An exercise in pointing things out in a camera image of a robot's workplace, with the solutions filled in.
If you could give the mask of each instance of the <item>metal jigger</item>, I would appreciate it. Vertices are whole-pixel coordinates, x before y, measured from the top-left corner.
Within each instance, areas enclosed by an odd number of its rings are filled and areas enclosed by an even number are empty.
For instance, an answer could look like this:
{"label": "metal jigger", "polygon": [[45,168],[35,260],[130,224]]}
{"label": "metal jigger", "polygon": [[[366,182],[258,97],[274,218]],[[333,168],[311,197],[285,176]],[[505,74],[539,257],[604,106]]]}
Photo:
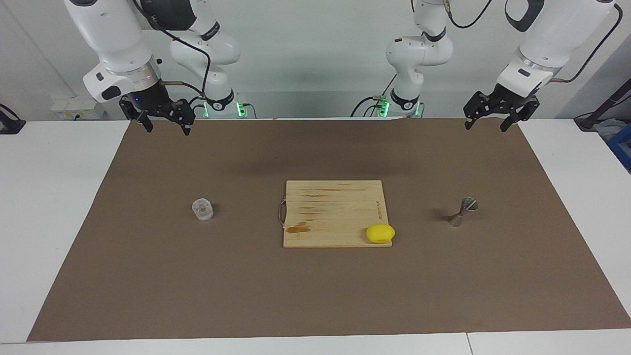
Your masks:
{"label": "metal jigger", "polygon": [[452,227],[460,227],[463,223],[463,215],[469,212],[475,212],[478,210],[478,201],[473,197],[463,198],[463,204],[460,206],[460,212],[449,217],[447,220]]}

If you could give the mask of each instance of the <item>blue crate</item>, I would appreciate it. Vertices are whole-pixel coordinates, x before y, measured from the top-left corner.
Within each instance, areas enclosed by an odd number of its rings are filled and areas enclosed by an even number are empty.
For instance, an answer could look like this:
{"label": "blue crate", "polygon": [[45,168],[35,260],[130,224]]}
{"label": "blue crate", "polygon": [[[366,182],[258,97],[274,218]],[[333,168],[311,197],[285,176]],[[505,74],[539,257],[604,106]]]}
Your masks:
{"label": "blue crate", "polygon": [[631,171],[631,124],[624,127],[607,142],[611,151],[618,157],[622,165]]}

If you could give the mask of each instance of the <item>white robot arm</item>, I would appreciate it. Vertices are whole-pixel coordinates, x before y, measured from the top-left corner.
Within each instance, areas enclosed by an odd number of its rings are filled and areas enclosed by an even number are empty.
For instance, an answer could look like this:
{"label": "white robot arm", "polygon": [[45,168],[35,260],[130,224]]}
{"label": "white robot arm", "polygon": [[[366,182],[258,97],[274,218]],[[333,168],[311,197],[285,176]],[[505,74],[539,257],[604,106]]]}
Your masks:
{"label": "white robot arm", "polygon": [[502,131],[528,120],[540,105],[535,93],[553,81],[572,53],[617,7],[614,0],[527,1],[528,10],[520,20],[505,11],[510,24],[525,36],[495,90],[490,95],[476,92],[464,106],[467,129],[490,114],[509,115],[500,126]]}
{"label": "white robot arm", "polygon": [[[190,30],[181,41],[216,56],[208,65],[205,53],[182,44],[172,45],[175,60],[198,77],[209,77],[199,98],[214,112],[242,115],[225,73],[217,67],[234,63],[240,50],[235,41],[220,32],[219,23],[205,0],[132,0],[153,27]],[[99,102],[120,97],[125,116],[137,120],[147,131],[153,129],[150,116],[164,117],[179,124],[188,135],[195,120],[191,102],[171,101],[152,52],[142,41],[141,26],[127,0],[64,0],[74,23],[100,63],[84,76],[90,94]]]}
{"label": "white robot arm", "polygon": [[454,52],[447,36],[447,13],[442,0],[418,0],[414,22],[422,31],[420,36],[395,39],[387,48],[386,58],[397,73],[393,89],[387,93],[389,116],[414,114],[423,86],[420,67],[445,64]]}

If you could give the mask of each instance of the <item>clear glass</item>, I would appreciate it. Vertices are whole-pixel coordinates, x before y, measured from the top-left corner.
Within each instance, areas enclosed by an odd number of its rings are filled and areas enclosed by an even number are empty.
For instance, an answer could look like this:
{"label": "clear glass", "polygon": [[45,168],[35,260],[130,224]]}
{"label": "clear glass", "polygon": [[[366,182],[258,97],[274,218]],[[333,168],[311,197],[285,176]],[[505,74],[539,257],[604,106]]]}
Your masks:
{"label": "clear glass", "polygon": [[200,198],[193,202],[192,209],[199,220],[209,220],[213,218],[213,214],[215,214],[210,201],[205,198]]}

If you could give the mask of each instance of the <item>wooden cutting board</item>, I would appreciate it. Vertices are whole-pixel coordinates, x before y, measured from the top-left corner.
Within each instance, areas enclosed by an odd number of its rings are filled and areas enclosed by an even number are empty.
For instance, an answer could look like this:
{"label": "wooden cutting board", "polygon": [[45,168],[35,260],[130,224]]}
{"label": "wooden cutting board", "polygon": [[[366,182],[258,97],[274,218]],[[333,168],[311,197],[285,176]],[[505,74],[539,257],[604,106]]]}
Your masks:
{"label": "wooden cutting board", "polygon": [[383,248],[366,238],[388,224],[381,181],[287,181],[285,248]]}

